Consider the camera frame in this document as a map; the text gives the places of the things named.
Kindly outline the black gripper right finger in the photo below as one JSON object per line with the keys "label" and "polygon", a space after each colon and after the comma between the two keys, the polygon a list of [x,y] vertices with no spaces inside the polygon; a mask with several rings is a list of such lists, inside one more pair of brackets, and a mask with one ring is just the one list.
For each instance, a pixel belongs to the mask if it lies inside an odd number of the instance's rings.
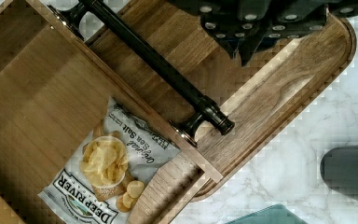
{"label": "black gripper right finger", "polygon": [[239,45],[242,66],[279,38],[299,38],[326,23],[324,0],[241,0],[240,6],[242,20],[252,25]]}

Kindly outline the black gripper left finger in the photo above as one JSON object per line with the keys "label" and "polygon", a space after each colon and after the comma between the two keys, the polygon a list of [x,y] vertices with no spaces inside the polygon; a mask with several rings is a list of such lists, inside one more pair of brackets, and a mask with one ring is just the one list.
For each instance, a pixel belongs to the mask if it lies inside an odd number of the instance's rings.
{"label": "black gripper left finger", "polygon": [[251,60],[267,32],[269,16],[240,21],[234,13],[201,13],[200,24],[230,59],[240,55],[242,60]]}

